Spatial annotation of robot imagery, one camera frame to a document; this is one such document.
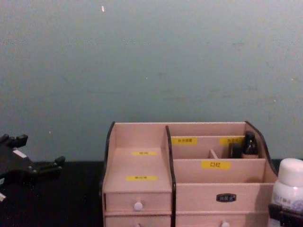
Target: wooden desk organizer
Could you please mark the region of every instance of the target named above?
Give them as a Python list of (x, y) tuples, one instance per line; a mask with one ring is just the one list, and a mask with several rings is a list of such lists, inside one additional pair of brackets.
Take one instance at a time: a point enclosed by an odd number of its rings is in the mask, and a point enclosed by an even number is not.
[[(228, 158), (256, 135), (259, 158)], [(266, 227), (277, 173), (249, 122), (112, 123), (100, 182), (104, 227)]]

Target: yellow label with text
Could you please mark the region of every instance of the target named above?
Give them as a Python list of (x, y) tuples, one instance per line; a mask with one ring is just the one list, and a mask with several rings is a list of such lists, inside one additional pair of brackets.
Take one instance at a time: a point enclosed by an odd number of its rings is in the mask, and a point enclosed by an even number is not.
[(171, 138), (172, 144), (179, 144), (179, 145), (194, 145), (198, 143), (197, 137), (173, 137)]
[(230, 169), (230, 162), (220, 162), (220, 161), (202, 161), (202, 169)]
[(224, 138), (220, 138), (220, 145), (229, 145), (230, 143), (242, 143), (243, 140), (244, 140), (243, 136), (224, 137)]
[(127, 176), (127, 181), (156, 181), (157, 176)]
[(157, 155), (155, 151), (139, 151), (139, 152), (132, 152), (132, 155)]

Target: dark table surface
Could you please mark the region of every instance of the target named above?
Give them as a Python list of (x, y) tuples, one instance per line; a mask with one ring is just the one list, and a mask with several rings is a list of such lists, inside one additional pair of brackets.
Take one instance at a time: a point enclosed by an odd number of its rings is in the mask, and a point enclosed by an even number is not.
[[(273, 160), (278, 169), (281, 160)], [(10, 185), (0, 227), (96, 227), (102, 162), (67, 162), (59, 179), (34, 188)]]

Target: painted wall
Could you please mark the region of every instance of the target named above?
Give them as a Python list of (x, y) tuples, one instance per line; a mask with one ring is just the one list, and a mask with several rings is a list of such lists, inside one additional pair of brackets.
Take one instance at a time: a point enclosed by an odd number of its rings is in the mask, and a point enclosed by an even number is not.
[(0, 2), (0, 133), (101, 160), (119, 122), (244, 121), (303, 157), (303, 2)]

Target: white knob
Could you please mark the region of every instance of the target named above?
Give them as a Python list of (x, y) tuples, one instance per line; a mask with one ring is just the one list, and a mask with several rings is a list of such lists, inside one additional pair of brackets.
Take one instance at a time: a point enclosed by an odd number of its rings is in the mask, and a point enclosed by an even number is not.
[(228, 222), (223, 222), (221, 227), (230, 227), (230, 224)]
[(141, 211), (142, 208), (143, 208), (143, 205), (142, 205), (141, 202), (136, 202), (136, 203), (134, 204), (134, 210), (135, 210), (135, 211)]

